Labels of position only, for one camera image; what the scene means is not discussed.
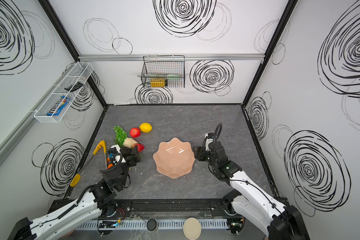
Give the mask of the beige fake pear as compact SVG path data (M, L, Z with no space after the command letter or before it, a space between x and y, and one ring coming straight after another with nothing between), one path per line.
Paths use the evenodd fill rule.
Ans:
M123 142L123 146L129 149L132 149L136 144L138 144L138 142L133 138L126 138Z

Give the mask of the pink scalloped fruit bowl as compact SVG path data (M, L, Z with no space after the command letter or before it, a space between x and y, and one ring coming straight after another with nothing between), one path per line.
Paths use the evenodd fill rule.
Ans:
M153 159L157 171L171 179L177 179L189 174L195 162L194 152L189 142L182 142L172 138L168 142L161 142Z

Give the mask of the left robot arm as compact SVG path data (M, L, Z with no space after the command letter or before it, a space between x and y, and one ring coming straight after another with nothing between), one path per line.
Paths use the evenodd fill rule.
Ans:
M117 192L131 184L130 167L141 160L137 145L129 153L114 146L108 150L106 170L102 179L87 186L79 197L45 216L19 220L9 235L10 240L58 240L73 232L81 224L97 219L101 215L113 217L119 213L118 222L126 217L126 211L116 202Z

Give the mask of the red fake apple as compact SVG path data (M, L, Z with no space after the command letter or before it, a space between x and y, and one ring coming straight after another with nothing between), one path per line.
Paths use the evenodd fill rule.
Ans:
M141 136L141 130L139 128L132 128L130 130L130 136L132 138L138 138Z

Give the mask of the yellow fake lemon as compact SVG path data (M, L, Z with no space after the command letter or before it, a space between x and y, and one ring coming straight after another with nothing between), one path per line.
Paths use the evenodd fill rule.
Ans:
M139 129L141 130L141 132L143 133L149 133L152 131L153 127L151 124L149 123L142 123L140 126L139 126Z

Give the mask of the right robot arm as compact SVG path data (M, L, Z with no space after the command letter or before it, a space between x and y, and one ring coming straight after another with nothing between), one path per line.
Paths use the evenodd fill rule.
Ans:
M200 147L193 147L195 158L207 162L211 173L233 188L226 195L226 212L249 220L270 240L308 240L308 230L299 210L270 196L228 159L218 141L219 134L205 135Z

